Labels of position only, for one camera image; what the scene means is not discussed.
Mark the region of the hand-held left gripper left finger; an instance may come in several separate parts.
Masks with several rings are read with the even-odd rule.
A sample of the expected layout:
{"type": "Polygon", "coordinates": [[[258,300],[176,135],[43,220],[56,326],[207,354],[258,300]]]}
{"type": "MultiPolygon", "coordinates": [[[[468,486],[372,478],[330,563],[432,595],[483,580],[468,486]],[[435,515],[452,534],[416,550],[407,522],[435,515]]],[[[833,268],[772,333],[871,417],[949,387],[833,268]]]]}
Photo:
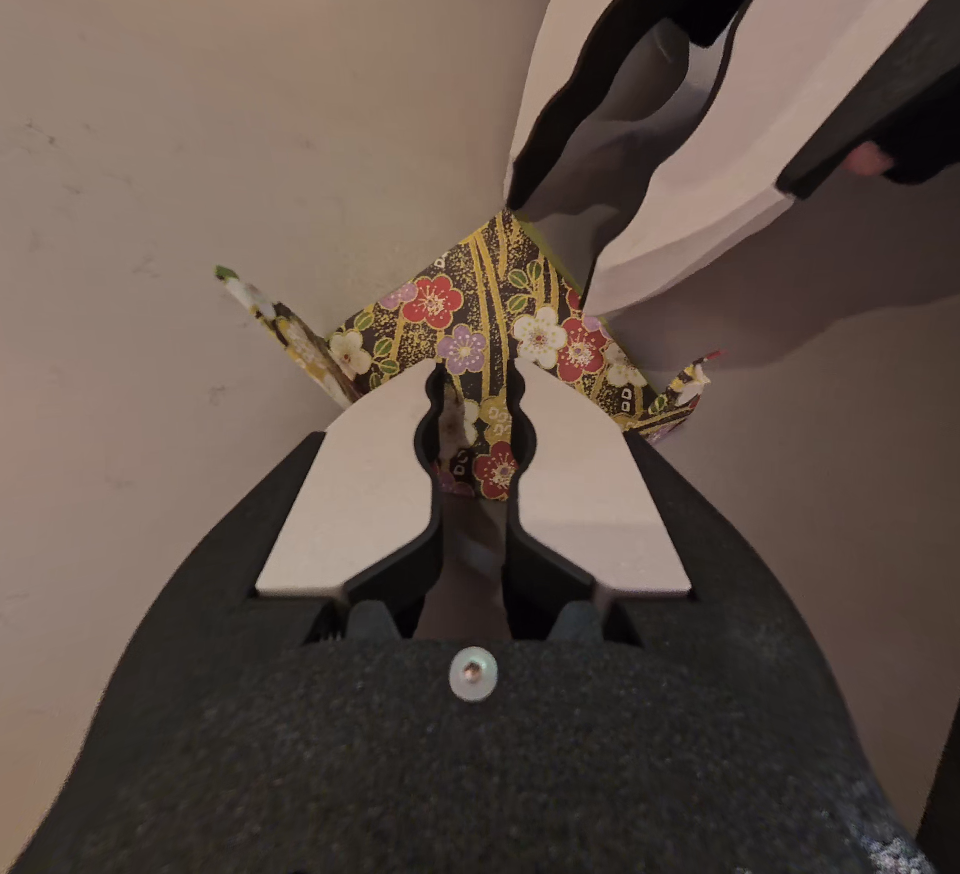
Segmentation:
{"type": "Polygon", "coordinates": [[[411,638],[443,567],[435,463],[445,371],[420,361],[324,432],[262,568],[265,599],[379,602],[411,638]]]}

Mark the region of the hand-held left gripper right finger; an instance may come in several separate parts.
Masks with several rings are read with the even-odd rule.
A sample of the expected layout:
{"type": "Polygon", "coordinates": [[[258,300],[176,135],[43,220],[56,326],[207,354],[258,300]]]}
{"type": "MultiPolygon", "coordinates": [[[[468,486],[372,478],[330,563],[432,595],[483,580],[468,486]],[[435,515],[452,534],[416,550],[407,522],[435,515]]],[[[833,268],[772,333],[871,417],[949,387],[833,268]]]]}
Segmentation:
{"type": "Polygon", "coordinates": [[[618,424],[537,364],[508,371],[504,604],[514,638],[547,638],[569,604],[687,598],[692,583],[618,424]]]}

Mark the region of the green floral origami paper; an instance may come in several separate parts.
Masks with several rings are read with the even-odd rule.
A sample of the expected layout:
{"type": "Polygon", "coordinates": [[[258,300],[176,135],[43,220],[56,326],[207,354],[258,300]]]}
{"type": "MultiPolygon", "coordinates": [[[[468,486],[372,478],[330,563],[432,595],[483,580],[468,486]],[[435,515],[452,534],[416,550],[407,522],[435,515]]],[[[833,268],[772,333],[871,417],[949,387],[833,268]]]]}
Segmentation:
{"type": "Polygon", "coordinates": [[[507,209],[327,336],[231,268],[214,275],[341,409],[425,359],[441,364],[447,417],[459,417],[462,432],[446,423],[434,467],[441,490],[467,498],[506,501],[518,472],[507,397],[514,359],[544,369],[621,431],[655,440],[694,411],[715,358],[694,361],[662,391],[651,388],[507,209]]]}

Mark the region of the person's right hand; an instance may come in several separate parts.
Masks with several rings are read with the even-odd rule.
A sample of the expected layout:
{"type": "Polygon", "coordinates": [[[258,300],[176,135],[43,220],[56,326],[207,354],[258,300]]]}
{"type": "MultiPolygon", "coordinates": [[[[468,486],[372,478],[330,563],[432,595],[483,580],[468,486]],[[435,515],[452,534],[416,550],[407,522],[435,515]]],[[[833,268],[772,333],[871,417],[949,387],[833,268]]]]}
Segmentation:
{"type": "Polygon", "coordinates": [[[858,176],[879,176],[893,169],[895,160],[877,143],[864,141],[844,159],[842,167],[858,176]]]}

